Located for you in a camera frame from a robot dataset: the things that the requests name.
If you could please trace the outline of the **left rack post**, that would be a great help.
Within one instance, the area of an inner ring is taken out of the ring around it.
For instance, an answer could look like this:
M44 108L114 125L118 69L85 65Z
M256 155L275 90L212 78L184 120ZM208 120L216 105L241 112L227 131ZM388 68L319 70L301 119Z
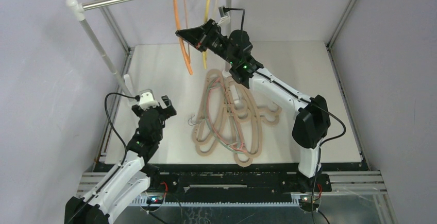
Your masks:
M108 67L109 71L113 75L113 77L116 79L120 90L126 94L126 95L133 95L132 93L132 87L131 83L128 85L126 84L126 80L124 78L124 74L127 72L128 66L129 66L129 57L130 57L130 49L128 48L128 51L125 55L124 64L122 67L122 71L119 72L113 62L111 61L110 57L108 56L107 52L103 48L101 42L97 38L96 34L94 33L93 29L89 25L88 21L85 17L85 10L81 3L79 3L77 0L66 0L65 4L69 9L73 12L75 18L78 20L78 22L81 24L82 28L86 32L87 36L91 40L94 47L99 52L100 56L102 57L104 63Z

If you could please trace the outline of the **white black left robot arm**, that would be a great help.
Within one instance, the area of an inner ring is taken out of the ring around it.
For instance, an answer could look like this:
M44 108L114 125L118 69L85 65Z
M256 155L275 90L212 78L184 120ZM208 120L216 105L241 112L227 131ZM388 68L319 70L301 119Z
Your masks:
M164 107L151 91L134 97L131 109L139 118L138 127L131 140L122 143L122 159L91 190L66 203L64 223L114 223L141 193L160 187L159 169L149 161L163 139L166 120L177 114L168 96L161 99Z

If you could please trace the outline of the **beige wooden hanger outer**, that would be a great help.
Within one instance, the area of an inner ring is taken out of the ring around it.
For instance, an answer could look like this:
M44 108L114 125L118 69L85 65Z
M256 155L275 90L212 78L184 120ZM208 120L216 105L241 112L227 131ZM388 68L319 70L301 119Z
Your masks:
M192 124L192 141L196 152L206 157L214 152L217 145L222 145L234 154L229 145L235 141L232 138L231 124L227 115L228 104L225 90L225 77L220 70L212 69L207 72L197 118ZM218 91L218 113L213 119L210 113L210 100L213 91Z

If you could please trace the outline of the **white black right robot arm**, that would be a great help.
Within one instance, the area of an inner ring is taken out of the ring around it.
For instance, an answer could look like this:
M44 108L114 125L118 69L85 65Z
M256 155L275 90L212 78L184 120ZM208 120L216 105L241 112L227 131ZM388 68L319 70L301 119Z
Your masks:
M176 36L194 49L211 51L230 64L231 77L236 83L258 92L286 110L294 120L293 140L300 146L298 186L311 191L318 185L321 169L321 144L331 125L326 99L311 97L275 77L252 55L253 44L245 30L234 30L229 36L221 33L218 23L206 23L188 29L179 29Z

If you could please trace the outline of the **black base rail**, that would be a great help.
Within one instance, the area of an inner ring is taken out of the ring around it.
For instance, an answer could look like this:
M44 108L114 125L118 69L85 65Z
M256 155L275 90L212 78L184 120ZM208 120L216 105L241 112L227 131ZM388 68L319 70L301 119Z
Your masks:
M181 203L279 203L292 194L318 198L332 192L327 174L316 184L297 175L296 163L252 164L157 164L161 181Z

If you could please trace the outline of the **beige wooden hanger right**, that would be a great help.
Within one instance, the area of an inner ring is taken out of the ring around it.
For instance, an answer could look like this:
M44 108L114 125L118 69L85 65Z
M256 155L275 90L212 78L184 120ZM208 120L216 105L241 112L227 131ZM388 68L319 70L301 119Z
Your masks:
M236 121L239 123L257 121L267 126L275 126L279 123L282 109L277 104L275 110L268 106L258 106L249 90L230 90L228 96L231 100L231 111L236 115Z

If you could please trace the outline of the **aluminium frame rail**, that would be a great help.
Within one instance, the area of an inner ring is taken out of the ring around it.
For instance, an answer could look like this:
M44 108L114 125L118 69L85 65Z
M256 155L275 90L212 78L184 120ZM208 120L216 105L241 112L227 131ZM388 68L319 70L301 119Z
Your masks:
M279 206L319 202L325 196L384 195L382 175L373 171L327 172L304 188L292 172L161 173L158 191L168 204L185 206Z

